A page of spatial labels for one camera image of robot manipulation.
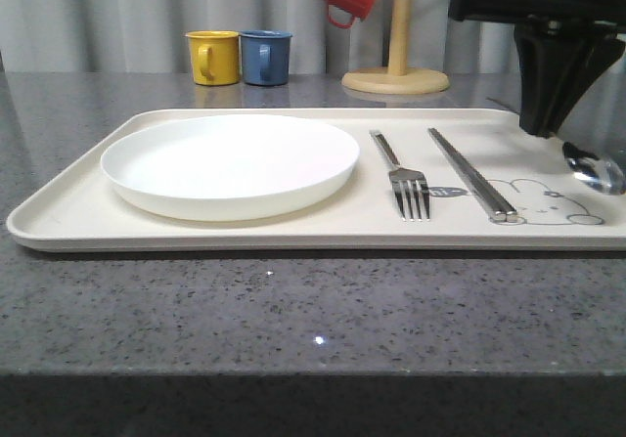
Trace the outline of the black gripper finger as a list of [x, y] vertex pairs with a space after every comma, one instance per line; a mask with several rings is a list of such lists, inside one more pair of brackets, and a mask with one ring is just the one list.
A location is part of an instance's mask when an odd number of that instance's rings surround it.
[[580, 98], [625, 52], [614, 35], [542, 41], [540, 136], [557, 134]]
[[591, 24], [536, 19], [517, 25], [514, 40], [521, 74], [520, 127], [557, 132], [593, 81]]

